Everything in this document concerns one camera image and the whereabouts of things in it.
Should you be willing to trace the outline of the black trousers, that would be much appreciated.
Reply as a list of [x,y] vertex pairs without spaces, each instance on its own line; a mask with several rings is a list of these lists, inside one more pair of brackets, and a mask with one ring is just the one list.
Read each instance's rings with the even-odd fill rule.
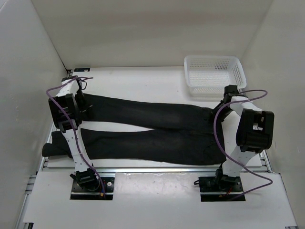
[[144,127],[139,132],[81,130],[90,159],[139,159],[208,166],[223,163],[222,125],[214,125],[211,109],[190,104],[146,103],[86,94],[92,105],[87,122]]

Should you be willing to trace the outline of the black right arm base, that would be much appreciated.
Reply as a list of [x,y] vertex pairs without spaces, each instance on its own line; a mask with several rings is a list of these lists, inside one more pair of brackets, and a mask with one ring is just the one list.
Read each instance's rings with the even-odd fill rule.
[[221,168],[214,176],[198,177],[193,184],[199,186],[201,202],[246,201],[240,176],[224,175]]

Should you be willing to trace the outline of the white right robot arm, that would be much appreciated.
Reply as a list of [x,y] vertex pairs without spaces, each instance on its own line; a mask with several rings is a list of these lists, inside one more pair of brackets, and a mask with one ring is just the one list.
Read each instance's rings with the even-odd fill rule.
[[[228,155],[220,145],[217,136],[217,125],[235,112],[240,117],[236,131],[236,147]],[[273,140],[274,113],[265,111],[252,103],[243,93],[238,91],[236,85],[224,88],[224,98],[211,111],[210,119],[213,122],[213,133],[219,149],[225,155],[223,162],[216,171],[214,186],[221,191],[230,187],[239,177],[242,169],[255,155],[269,149]]]

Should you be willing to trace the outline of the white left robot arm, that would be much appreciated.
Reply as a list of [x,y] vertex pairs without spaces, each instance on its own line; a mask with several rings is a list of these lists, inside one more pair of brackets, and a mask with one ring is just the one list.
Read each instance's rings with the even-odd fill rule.
[[61,81],[61,85],[46,91],[48,103],[57,129],[68,144],[75,172],[71,178],[88,191],[95,191],[100,186],[100,179],[93,163],[87,155],[81,136],[82,113],[91,107],[85,101],[82,84],[88,77],[70,76]]

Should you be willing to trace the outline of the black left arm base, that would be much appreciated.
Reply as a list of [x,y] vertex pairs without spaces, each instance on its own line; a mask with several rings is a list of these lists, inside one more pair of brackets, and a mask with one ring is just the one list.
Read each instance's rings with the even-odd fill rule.
[[80,186],[75,180],[71,187],[71,200],[113,200],[115,177],[102,177],[105,190],[99,181],[90,188]]

